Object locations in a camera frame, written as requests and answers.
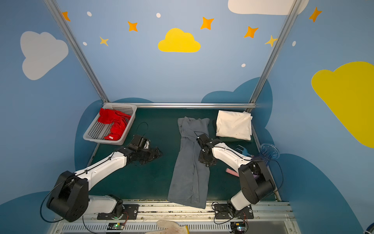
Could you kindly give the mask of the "grey t shirt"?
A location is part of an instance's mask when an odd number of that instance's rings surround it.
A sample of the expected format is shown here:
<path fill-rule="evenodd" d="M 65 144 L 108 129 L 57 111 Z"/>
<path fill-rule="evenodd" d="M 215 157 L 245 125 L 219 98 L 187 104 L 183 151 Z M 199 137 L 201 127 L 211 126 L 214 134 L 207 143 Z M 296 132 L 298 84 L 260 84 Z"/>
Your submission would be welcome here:
<path fill-rule="evenodd" d="M 168 201 L 194 208 L 206 208 L 210 170 L 199 162 L 197 137 L 208 134 L 210 119 L 179 118 L 180 151 L 168 192 Z"/>

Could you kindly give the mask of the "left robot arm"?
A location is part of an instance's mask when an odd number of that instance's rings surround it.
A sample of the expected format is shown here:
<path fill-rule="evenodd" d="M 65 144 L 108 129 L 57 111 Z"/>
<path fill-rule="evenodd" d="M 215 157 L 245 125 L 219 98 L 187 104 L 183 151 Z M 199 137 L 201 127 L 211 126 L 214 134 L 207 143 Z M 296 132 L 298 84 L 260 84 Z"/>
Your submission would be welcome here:
<path fill-rule="evenodd" d="M 114 150 L 101 161 L 76 172 L 60 174 L 42 204 L 68 222 L 91 214 L 120 220 L 126 213 L 122 199 L 114 195 L 91 196 L 89 191 L 101 180 L 131 163 L 144 165 L 162 155 L 158 147 L 151 147 L 148 138 L 134 135 L 127 146 Z"/>

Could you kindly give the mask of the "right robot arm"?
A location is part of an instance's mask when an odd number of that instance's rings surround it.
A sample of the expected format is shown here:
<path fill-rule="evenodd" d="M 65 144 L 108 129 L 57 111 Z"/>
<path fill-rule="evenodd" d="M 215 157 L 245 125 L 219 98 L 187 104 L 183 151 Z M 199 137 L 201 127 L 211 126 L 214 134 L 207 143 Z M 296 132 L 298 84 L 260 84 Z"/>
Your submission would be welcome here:
<path fill-rule="evenodd" d="M 210 167 L 220 160 L 239 175 L 241 189 L 227 202 L 227 211 L 231 217 L 275 192 L 274 179 L 261 158 L 240 154 L 219 139 L 211 139 L 207 134 L 199 135 L 196 140 L 201 147 L 200 163 Z"/>

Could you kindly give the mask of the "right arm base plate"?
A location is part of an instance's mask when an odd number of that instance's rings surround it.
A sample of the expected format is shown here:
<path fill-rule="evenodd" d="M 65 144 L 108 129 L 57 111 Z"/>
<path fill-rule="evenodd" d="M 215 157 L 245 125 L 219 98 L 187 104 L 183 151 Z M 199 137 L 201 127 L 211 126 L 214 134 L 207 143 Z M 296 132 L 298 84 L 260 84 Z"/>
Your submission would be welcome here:
<path fill-rule="evenodd" d="M 211 205 L 215 212 L 216 219 L 231 219 L 231 218 L 241 218 L 241 219 L 253 219 L 254 213 L 251 205 L 245 206 L 241 210 L 235 210 L 235 208 L 226 203 L 214 202 Z"/>

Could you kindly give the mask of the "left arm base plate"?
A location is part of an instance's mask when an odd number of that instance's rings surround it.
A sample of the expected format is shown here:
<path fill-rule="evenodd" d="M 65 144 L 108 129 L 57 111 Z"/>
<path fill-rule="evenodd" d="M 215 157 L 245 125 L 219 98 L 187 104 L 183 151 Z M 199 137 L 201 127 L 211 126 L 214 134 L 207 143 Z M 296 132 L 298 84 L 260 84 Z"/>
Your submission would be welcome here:
<path fill-rule="evenodd" d="M 99 213 L 97 220 L 135 220 L 138 209 L 138 204 L 120 204 L 110 213 Z"/>

